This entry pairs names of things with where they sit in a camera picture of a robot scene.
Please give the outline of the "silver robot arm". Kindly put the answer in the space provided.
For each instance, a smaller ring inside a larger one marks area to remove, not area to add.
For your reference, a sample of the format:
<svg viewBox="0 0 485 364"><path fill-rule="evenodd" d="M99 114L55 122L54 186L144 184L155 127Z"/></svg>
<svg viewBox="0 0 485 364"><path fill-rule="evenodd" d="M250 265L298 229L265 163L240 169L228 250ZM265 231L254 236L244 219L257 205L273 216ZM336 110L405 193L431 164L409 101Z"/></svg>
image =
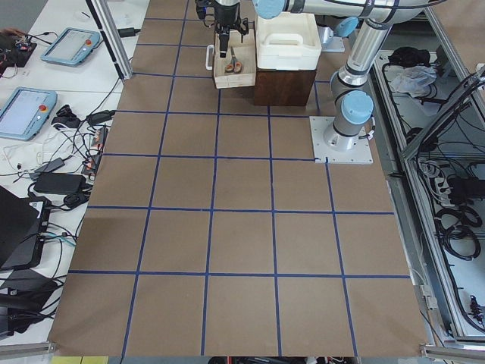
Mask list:
<svg viewBox="0 0 485 364"><path fill-rule="evenodd" d="M341 17L361 24L346 63L332 76L336 117L322 133L335 151L355 147L374 108L362 91L371 66L394 24L411 20L434 1L254 1L256 58L261 69L310 71L322 45L317 16Z"/></svg>

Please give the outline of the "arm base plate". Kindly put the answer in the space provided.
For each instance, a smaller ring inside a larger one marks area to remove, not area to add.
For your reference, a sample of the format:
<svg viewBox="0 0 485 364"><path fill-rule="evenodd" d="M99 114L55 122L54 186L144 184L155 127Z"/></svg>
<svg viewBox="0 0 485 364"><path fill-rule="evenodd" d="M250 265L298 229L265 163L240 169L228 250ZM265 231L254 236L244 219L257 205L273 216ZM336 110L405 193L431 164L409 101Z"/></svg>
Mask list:
<svg viewBox="0 0 485 364"><path fill-rule="evenodd" d="M310 129L314 161L321 164L371 165L373 158L367 133L342 136L333 128L334 117L311 116Z"/></svg>
<svg viewBox="0 0 485 364"><path fill-rule="evenodd" d="M346 47L342 37L334 36L322 43L321 51L326 53L344 53Z"/></svg>

